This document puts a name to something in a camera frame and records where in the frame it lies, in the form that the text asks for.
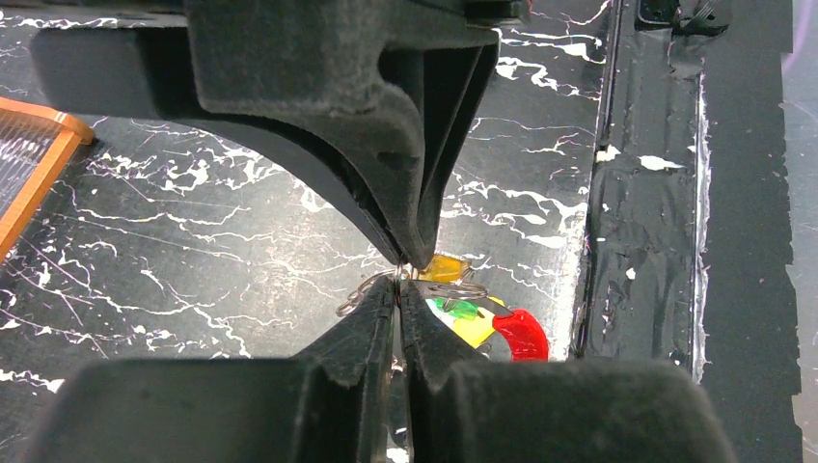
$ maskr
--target yellow plastic piece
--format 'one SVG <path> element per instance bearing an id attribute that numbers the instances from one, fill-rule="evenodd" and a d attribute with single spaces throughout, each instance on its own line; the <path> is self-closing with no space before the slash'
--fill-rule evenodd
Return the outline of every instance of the yellow plastic piece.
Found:
<path id="1" fill-rule="evenodd" d="M 419 274 L 419 280 L 452 283 L 469 268 L 469 262 L 436 254 L 432 262 Z"/>
<path id="2" fill-rule="evenodd" d="M 491 326 L 494 314 L 483 307 L 478 310 L 482 316 L 477 316 L 474 320 L 463 318 L 454 320 L 454 333 L 473 348 L 483 344 L 494 333 L 494 328 Z"/>

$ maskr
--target red object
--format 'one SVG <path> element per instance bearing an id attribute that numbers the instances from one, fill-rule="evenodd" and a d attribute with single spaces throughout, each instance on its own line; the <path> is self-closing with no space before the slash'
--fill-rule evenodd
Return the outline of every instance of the red object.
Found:
<path id="1" fill-rule="evenodd" d="M 548 360 L 548 338 L 528 311 L 514 309 L 510 315 L 495 315 L 491 325 L 511 347 L 512 361 Z"/>

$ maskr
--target purple cable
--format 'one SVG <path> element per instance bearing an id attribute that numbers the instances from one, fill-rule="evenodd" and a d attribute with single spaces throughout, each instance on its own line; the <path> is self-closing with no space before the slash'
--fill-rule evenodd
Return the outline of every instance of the purple cable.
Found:
<path id="1" fill-rule="evenodd" d="M 791 67 L 798 60 L 801 54 L 801 49 L 804 47 L 806 35 L 809 33 L 809 20 L 812 14 L 812 1 L 804 0 L 801 4 L 801 14 L 799 14 L 798 26 L 795 30 L 795 38 L 793 39 L 793 52 L 784 59 L 782 72 L 787 73 Z"/>

